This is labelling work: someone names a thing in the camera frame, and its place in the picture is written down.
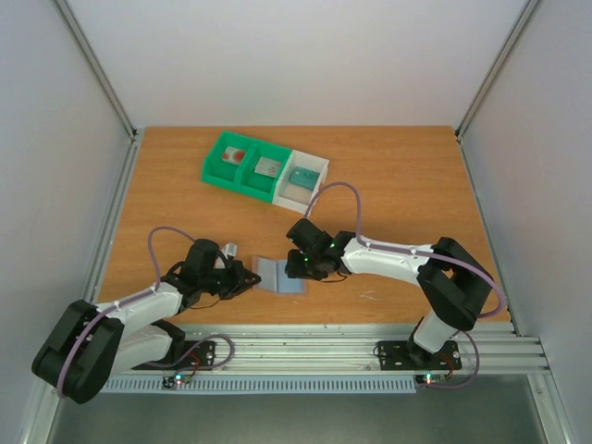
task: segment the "red object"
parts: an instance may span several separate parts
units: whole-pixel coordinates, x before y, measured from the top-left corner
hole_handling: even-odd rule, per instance
[[[232,160],[234,160],[235,162],[242,162],[242,159],[244,158],[244,151],[237,151],[233,156],[232,156]]]

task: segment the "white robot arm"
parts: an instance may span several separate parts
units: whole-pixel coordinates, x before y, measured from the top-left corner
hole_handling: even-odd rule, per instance
[[[221,268],[216,267],[217,259]],[[163,318],[187,310],[203,292],[229,300],[260,281],[241,261],[220,252],[215,242],[196,240],[187,258],[168,270],[158,285],[114,302],[72,303],[37,353],[32,372],[54,387],[61,383],[65,396],[84,403],[110,375],[154,361],[166,366],[181,357],[185,333]]]
[[[426,367],[458,330],[473,328],[491,290],[483,279],[465,268],[422,255],[446,255],[485,272],[449,238],[441,238],[435,245],[401,245],[367,238],[360,243],[355,233],[347,231],[332,238],[306,218],[297,222],[287,236],[298,247],[288,254],[286,273],[290,278],[323,280],[331,273],[369,273],[409,282],[424,291],[432,310],[407,343],[409,359],[418,368]]]

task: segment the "wooden table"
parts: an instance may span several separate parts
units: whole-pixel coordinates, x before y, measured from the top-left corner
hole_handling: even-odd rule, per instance
[[[327,182],[347,180],[362,194],[363,233],[381,241],[435,243],[452,237],[490,272],[475,199],[451,128],[250,127],[238,133],[330,160]],[[106,269],[100,300],[111,301],[149,286],[154,271],[146,249],[151,228],[171,225],[194,237],[239,245],[249,268],[252,255],[285,258],[286,232],[300,215],[270,203],[204,184],[202,162],[221,128],[150,128],[129,186]],[[329,234],[354,230],[352,192],[327,191],[312,220]],[[160,232],[154,248],[163,270],[185,258],[190,244]],[[249,290],[211,309],[188,310],[176,323],[415,323],[428,312],[423,292],[393,279],[358,275],[339,284],[307,283],[299,296]],[[196,306],[216,299],[208,294]],[[486,308],[495,306],[492,293]],[[508,320],[506,313],[493,318]]]

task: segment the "white wall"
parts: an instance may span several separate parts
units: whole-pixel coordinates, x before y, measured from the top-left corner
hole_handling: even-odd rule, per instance
[[[592,2],[545,1],[466,137],[524,333],[590,442]]]
[[[71,0],[131,120],[453,125],[524,0]]]
[[[18,442],[35,353],[78,299],[126,135],[48,0],[0,15],[0,442]]]

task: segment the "green plastic tray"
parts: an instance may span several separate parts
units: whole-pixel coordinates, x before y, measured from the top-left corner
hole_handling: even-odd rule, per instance
[[[246,152],[239,165],[222,160],[222,155],[229,146]],[[225,131],[203,161],[202,181],[265,202],[273,202],[278,178],[288,162],[290,153],[290,148]],[[281,163],[274,178],[254,172],[261,157]]]

